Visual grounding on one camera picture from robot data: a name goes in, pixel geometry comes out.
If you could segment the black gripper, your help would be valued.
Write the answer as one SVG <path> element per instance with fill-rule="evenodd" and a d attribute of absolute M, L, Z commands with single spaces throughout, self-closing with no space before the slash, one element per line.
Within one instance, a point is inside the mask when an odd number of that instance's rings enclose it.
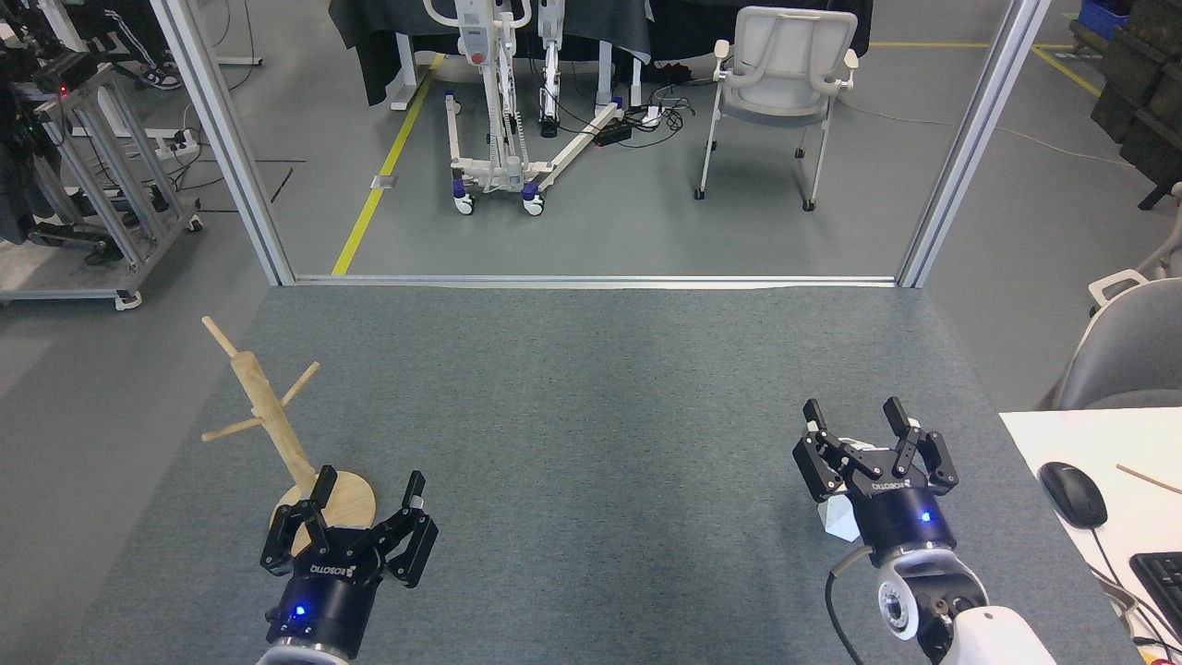
<path fill-rule="evenodd" d="M 324 519 L 337 472 L 322 467 L 309 498 L 282 504 L 271 519 L 269 535 L 260 555 L 271 575 L 291 573 L 291 580 L 274 609 L 266 613 L 266 640 L 324 645 L 342 658 L 358 656 L 368 618 L 385 567 L 405 588 L 415 588 L 426 572 L 439 526 L 426 511 L 422 493 L 426 475 L 413 471 L 401 508 L 368 533 L 352 527 L 330 527 Z M 291 554 L 296 533 L 307 527 L 309 543 Z"/>
<path fill-rule="evenodd" d="M 824 502 L 834 496 L 846 478 L 843 472 L 853 470 L 855 519 L 862 543 L 871 548 L 871 563 L 886 563 L 907 550 L 955 549 L 957 540 L 936 501 L 959 484 L 959 472 L 943 435 L 913 424 L 898 396 L 886 399 L 883 412 L 898 437 L 891 464 L 895 478 L 871 478 L 866 455 L 830 432 L 814 397 L 806 400 L 803 405 L 806 431 L 792 455 L 812 500 Z M 916 454 L 927 478 L 913 470 Z"/>

